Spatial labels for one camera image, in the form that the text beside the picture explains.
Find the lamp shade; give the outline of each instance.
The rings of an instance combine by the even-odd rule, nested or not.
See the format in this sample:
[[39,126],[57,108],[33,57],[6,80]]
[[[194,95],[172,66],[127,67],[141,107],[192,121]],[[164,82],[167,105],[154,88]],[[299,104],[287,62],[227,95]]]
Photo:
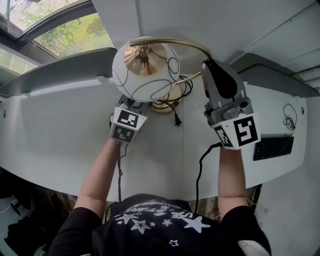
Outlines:
[[116,53],[112,76],[117,88],[138,102],[153,102],[170,93],[180,75],[180,61],[167,43],[131,47]]

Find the black t-shirt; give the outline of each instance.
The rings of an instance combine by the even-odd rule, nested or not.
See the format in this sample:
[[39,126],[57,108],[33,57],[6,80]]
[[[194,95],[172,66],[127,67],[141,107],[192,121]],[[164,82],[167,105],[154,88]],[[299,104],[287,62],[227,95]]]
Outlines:
[[221,224],[191,212],[187,202],[139,194],[98,215],[76,208],[56,235],[49,256],[82,255],[247,255],[271,249],[247,206],[230,210]]

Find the black keyboard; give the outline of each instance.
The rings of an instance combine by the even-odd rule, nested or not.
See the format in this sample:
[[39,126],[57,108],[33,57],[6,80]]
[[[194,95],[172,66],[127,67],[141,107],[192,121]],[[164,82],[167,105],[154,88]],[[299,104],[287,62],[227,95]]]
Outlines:
[[295,137],[261,138],[255,144],[253,161],[276,158],[291,154]]

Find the lamp base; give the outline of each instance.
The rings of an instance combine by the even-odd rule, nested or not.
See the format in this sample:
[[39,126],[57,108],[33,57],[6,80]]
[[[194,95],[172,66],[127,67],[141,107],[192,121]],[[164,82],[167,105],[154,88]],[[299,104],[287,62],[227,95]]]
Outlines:
[[[180,89],[179,85],[176,85],[173,88],[173,90],[169,94],[167,94],[166,96],[161,98],[160,101],[174,100],[179,97],[181,97],[181,89]],[[171,111],[173,111],[173,109],[171,107],[169,107],[168,104],[161,103],[160,101],[156,100],[156,101],[152,102],[152,104],[150,105],[151,109],[158,112],[158,113],[170,113]],[[179,105],[180,101],[181,101],[181,98],[179,100],[175,101],[174,103],[172,103],[172,106],[176,109],[177,106]]]

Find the white star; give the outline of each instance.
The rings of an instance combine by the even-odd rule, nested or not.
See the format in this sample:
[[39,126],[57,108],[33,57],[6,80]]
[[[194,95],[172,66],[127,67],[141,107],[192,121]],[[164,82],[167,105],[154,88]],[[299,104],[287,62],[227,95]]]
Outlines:
[[172,245],[172,247],[179,246],[178,240],[174,240],[174,241],[173,241],[173,240],[170,240],[169,245]]
[[195,219],[189,219],[189,218],[182,218],[188,225],[186,225],[184,228],[194,228],[198,233],[201,233],[202,228],[209,228],[210,225],[202,224],[202,216],[199,216]]
[[128,221],[130,219],[138,219],[138,217],[134,216],[133,214],[123,214],[123,217],[120,217],[120,218],[116,218],[115,220],[118,221],[118,220],[124,220],[124,224],[127,224]]
[[131,228],[131,230],[139,230],[141,234],[145,232],[145,229],[150,230],[151,228],[146,225],[146,221],[137,221],[136,219],[132,220],[134,222],[134,226]]
[[169,225],[171,225],[171,220],[170,219],[165,219],[162,223],[163,225],[165,225],[166,227],[168,227]]

